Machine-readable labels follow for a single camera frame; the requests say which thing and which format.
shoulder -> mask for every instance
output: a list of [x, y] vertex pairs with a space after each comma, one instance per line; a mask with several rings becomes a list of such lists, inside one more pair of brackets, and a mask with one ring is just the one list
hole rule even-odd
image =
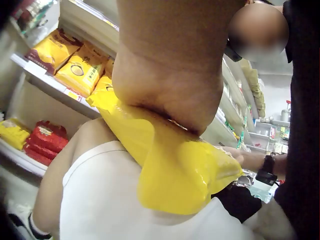
[[85, 152], [103, 143], [118, 140], [103, 118], [84, 123], [78, 130], [72, 163]]

shelf price tag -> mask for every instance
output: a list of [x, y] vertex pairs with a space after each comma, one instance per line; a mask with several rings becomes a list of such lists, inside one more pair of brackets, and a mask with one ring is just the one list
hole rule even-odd
[[74, 100], [80, 102], [82, 99], [82, 96], [76, 93], [75, 91], [72, 91], [69, 88], [66, 88], [63, 92], [64, 94], [68, 95], [69, 97], [73, 98]]

yellow bag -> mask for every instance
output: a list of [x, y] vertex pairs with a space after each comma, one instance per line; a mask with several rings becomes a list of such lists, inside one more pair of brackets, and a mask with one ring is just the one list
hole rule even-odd
[[32, 48], [26, 58], [55, 74], [81, 46], [82, 42], [66, 35], [63, 29], [56, 29]]
[[199, 212], [242, 175], [224, 151], [143, 108], [122, 104], [108, 80], [87, 98], [142, 167], [137, 195], [146, 208], [175, 214]]
[[15, 118], [0, 122], [1, 138], [18, 150], [22, 150], [29, 135], [30, 131]]
[[110, 79], [112, 78], [112, 71], [113, 71], [113, 64], [115, 63], [115, 61], [113, 60], [112, 57], [109, 57], [108, 62], [106, 64], [106, 73], [105, 75], [107, 75]]
[[107, 57], [91, 43], [85, 42], [56, 74], [56, 77], [74, 91], [89, 97], [104, 71]]

black device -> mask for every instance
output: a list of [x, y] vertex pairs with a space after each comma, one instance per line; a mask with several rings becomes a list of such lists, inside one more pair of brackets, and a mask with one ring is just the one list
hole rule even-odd
[[266, 155], [264, 157], [263, 166], [258, 171], [258, 174], [256, 175], [256, 180], [272, 186], [278, 178], [277, 175], [273, 174], [274, 164], [275, 164], [275, 158], [271, 155]]

sneaker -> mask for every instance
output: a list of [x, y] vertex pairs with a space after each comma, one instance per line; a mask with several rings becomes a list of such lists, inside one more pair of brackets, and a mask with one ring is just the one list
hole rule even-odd
[[15, 204], [12, 200], [9, 200], [7, 207], [8, 216], [13, 222], [15, 228], [26, 240], [39, 240], [48, 239], [44, 236], [36, 238], [29, 224], [29, 217], [32, 212], [32, 208], [28, 205]]

